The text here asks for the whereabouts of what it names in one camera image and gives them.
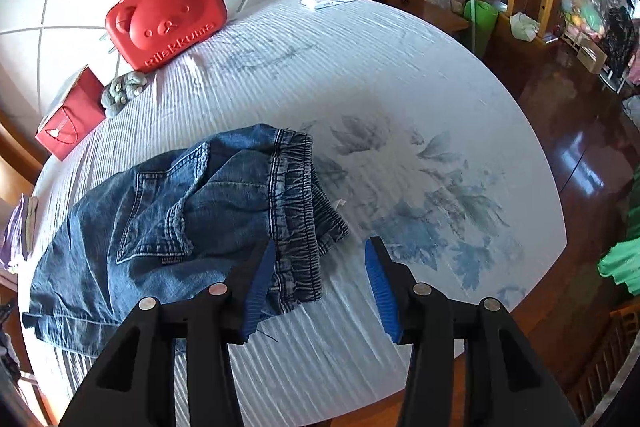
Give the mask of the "dark blue denim jeans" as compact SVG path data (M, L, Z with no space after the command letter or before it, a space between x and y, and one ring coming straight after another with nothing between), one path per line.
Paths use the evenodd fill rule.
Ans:
M266 286L250 295L257 323L321 297L321 259L347 232L308 134L218 133L89 191L42 254L22 321L45 343L96 357L141 299L190 299L267 246Z

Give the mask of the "white blue floral bedsheet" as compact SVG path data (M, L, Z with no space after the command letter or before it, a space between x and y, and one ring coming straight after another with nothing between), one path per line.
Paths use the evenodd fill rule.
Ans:
M405 386L410 350L384 333L363 246L446 296L516 307L566 244L544 151L512 96L456 40L390 6L314 11L273 0L157 72L37 181L34 251L112 174L216 132L271 124L310 134L349 233L322 258L322 297L263 321L230 350L249 426L301 426Z

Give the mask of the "green plastic bag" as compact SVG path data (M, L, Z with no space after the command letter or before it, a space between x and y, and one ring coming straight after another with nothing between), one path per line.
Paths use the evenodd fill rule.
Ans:
M638 297L640 291L639 213L639 169L636 169L629 193L625 238L616 243L598 263L601 277L612 277L616 285L625 285L634 297Z

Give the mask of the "purple green folded cloth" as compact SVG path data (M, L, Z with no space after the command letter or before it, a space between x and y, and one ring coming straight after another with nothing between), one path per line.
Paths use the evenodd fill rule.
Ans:
M1 268L17 273L35 243L38 198L23 194L15 207L1 201Z

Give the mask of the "grey plush toy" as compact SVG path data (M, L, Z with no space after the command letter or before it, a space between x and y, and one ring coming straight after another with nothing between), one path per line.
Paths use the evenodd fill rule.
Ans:
M142 72L127 72L113 79L104 87L101 105L106 118L117 116L131 101L148 87L149 81Z

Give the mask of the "red paper shopping bag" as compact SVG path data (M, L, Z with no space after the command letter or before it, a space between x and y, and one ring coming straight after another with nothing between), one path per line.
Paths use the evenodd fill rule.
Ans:
M103 84L89 66L66 80L38 126L36 140L58 160L64 160L105 119Z

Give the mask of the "white packet on bed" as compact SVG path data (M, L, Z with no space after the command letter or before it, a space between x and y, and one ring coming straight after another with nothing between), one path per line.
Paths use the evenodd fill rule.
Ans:
M300 4L308 10L319 11L355 1L357 0L302 0Z

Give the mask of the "red bear suitcase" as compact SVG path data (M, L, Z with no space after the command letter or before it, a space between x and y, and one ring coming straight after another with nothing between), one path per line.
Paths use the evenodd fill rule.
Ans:
M194 44L224 28L224 0L119 0L105 28L137 72L154 72Z

